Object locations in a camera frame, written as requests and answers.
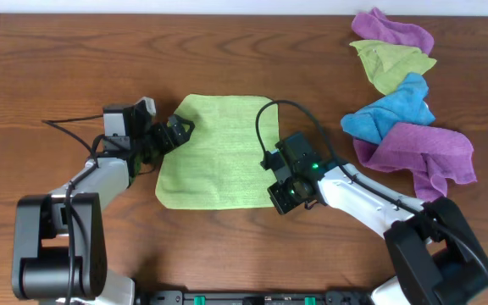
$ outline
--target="light green cloth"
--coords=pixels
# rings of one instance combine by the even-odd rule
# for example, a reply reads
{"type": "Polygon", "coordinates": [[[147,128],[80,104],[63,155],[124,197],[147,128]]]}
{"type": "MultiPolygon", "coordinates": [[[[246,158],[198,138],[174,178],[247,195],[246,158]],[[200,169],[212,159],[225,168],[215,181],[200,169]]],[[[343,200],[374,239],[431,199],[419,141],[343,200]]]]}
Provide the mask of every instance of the light green cloth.
{"type": "Polygon", "coordinates": [[[357,49],[370,82],[379,92],[393,93],[408,73],[421,75],[436,64],[418,47],[393,45],[375,40],[362,40],[349,44],[357,49]]]}
{"type": "MultiPolygon", "coordinates": [[[[190,95],[175,113],[195,123],[191,139],[164,157],[156,195],[166,208],[228,209],[273,207],[267,188],[271,170],[259,162],[263,153],[255,133],[255,117],[265,97],[190,95]]],[[[261,114],[261,137],[274,149],[278,108],[261,114]]]]}

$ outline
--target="pile of cloth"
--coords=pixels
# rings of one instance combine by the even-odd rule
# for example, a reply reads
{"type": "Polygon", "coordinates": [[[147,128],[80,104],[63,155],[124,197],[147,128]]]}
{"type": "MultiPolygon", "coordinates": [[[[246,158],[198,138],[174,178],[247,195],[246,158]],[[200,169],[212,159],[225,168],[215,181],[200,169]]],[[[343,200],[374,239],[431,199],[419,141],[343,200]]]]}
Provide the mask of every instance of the pile of cloth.
{"type": "Polygon", "coordinates": [[[416,196],[426,201],[447,195],[446,178],[458,184],[477,181],[469,139],[429,126],[435,116],[424,101],[429,87],[423,74],[436,64],[429,57],[432,35],[417,25],[389,21],[377,8],[358,14],[352,29],[364,40],[350,46],[369,81],[385,95],[341,120],[354,137],[359,162],[383,172],[411,170],[416,196]]]}

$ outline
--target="white backdrop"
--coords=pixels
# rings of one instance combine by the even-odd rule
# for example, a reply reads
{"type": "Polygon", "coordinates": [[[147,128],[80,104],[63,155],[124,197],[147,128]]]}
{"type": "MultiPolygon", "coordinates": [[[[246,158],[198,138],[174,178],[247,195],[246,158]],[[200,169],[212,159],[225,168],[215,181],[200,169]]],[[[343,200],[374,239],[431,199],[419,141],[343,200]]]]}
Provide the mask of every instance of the white backdrop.
{"type": "Polygon", "coordinates": [[[0,13],[387,14],[488,16],[488,0],[0,0],[0,13]]]}

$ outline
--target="towel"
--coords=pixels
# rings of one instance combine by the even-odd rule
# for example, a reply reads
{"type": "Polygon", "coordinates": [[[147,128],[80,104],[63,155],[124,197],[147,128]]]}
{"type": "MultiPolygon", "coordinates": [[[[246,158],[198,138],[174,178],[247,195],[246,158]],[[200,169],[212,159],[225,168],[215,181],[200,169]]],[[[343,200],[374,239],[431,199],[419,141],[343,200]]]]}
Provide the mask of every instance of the towel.
{"type": "Polygon", "coordinates": [[[435,117],[423,101],[429,87],[423,76],[409,73],[390,95],[342,118],[342,129],[348,134],[380,144],[397,122],[429,125],[435,117]]]}
{"type": "Polygon", "coordinates": [[[436,59],[423,54],[418,47],[393,45],[375,40],[350,43],[363,62],[370,82],[384,95],[395,91],[410,72],[424,74],[436,59]]]}
{"type": "MultiPolygon", "coordinates": [[[[164,157],[156,195],[166,208],[272,207],[267,188],[275,181],[259,165],[263,153],[255,117],[265,97],[190,95],[175,113],[195,123],[191,139],[164,157]]],[[[278,108],[261,115],[266,147],[279,140],[278,108]]]]}
{"type": "Polygon", "coordinates": [[[392,172],[409,169],[417,198],[434,201],[447,196],[446,178],[458,184],[476,182],[470,140],[442,128],[397,123],[379,146],[353,140],[359,162],[392,172]]]}
{"type": "Polygon", "coordinates": [[[352,29],[364,39],[418,47],[427,55],[434,46],[434,38],[424,28],[389,21],[378,8],[372,8],[370,13],[357,14],[352,22],[352,29]]]}

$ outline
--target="wooden table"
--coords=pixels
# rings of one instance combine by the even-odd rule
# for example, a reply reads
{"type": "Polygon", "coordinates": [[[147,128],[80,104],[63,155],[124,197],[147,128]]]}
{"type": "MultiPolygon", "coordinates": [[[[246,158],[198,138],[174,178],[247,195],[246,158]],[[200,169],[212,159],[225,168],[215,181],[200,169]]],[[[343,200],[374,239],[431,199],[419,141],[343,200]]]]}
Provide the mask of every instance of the wooden table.
{"type": "MultiPolygon", "coordinates": [[[[437,65],[425,78],[434,126],[459,130],[474,144],[479,183],[449,195],[488,254],[488,18],[404,17],[436,40],[437,65]]],[[[340,154],[358,164],[344,114],[381,95],[348,46],[352,17],[0,14],[0,303],[10,288],[15,204],[62,185],[86,152],[41,119],[98,114],[102,105],[154,97],[161,117],[189,93],[260,95],[309,107],[340,154]]],[[[102,122],[69,125],[90,141],[102,122]]],[[[307,119],[280,108],[280,136],[307,119]]],[[[407,171],[382,174],[413,194],[407,171]]],[[[103,215],[108,265],[147,289],[323,291],[371,289],[393,276],[385,243],[331,208],[279,216],[273,208],[165,209],[156,175],[141,177],[103,215]]],[[[485,304],[488,292],[480,295],[485,304]]]]}

